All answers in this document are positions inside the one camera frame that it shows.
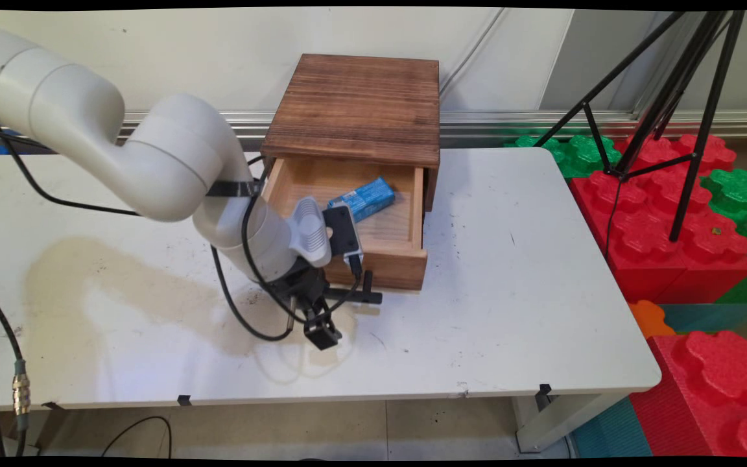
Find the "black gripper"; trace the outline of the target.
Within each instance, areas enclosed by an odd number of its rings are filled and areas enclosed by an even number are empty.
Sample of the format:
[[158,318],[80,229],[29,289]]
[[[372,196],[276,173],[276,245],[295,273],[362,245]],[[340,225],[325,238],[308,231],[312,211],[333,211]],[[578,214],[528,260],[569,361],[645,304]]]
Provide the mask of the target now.
[[278,279],[268,281],[266,290],[290,305],[291,300],[300,305],[303,313],[303,334],[320,351],[338,345],[342,334],[332,319],[332,311],[324,293],[329,289],[326,273],[310,263],[297,258],[293,266]]

